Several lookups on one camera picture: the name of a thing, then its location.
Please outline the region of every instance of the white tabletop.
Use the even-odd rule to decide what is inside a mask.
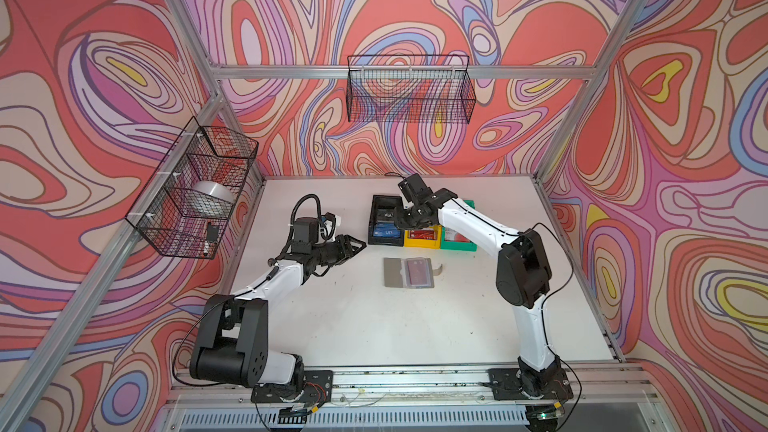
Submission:
[[[552,227],[528,177],[427,178],[500,223],[525,230]],[[338,233],[367,242],[373,194],[398,194],[398,179],[270,179],[256,212],[233,291],[267,271],[280,253],[290,212],[305,194],[320,197],[322,212],[341,216]],[[308,201],[298,216],[314,216]],[[560,245],[542,228],[554,291],[571,273]],[[429,257],[437,267],[434,289],[384,287],[382,259]],[[270,349],[300,354],[308,366],[477,364],[512,362],[520,338],[512,305],[496,291],[496,257],[440,249],[369,245],[323,278],[310,279],[282,303],[270,303]],[[546,303],[547,332],[564,360],[610,360],[597,322],[576,280]]]

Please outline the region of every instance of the patterned wall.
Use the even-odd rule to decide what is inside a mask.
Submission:
[[[162,0],[0,0],[0,393],[206,99]],[[251,194],[214,261],[136,248],[26,431],[148,427]]]
[[[592,64],[626,0],[187,0],[220,64],[345,64],[466,52],[473,64]],[[349,124],[346,81],[234,80],[269,175],[531,173],[580,82],[475,84],[469,126]]]
[[[768,430],[768,0],[651,0],[546,182],[682,430]]]

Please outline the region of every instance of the wire basket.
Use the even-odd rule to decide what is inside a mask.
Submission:
[[[197,124],[184,155],[147,210],[138,221],[126,219],[161,255],[213,259],[258,147],[242,133]],[[197,190],[202,181],[224,186],[234,200]]]
[[[475,89],[465,54],[347,57],[350,122],[469,123]]]

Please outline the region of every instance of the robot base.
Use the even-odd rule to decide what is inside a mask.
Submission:
[[[317,384],[325,394],[308,384]],[[254,387],[250,401],[254,404],[287,404],[296,400],[297,404],[314,404],[331,400],[333,387],[332,370],[305,370],[302,380],[292,380],[290,384],[259,384]]]
[[[489,369],[490,387],[494,400],[531,400],[523,393],[522,384],[518,377],[519,368]],[[565,370],[559,369],[542,390],[541,400],[571,400],[574,393],[571,390]]]

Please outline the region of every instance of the green tray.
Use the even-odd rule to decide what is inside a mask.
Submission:
[[[474,200],[467,200],[464,199],[464,202],[473,209],[475,208],[475,201]],[[446,227],[442,228],[442,236],[440,238],[440,249],[447,249],[447,250],[466,250],[470,253],[474,253],[478,246],[475,243],[457,243],[452,240],[446,240]]]

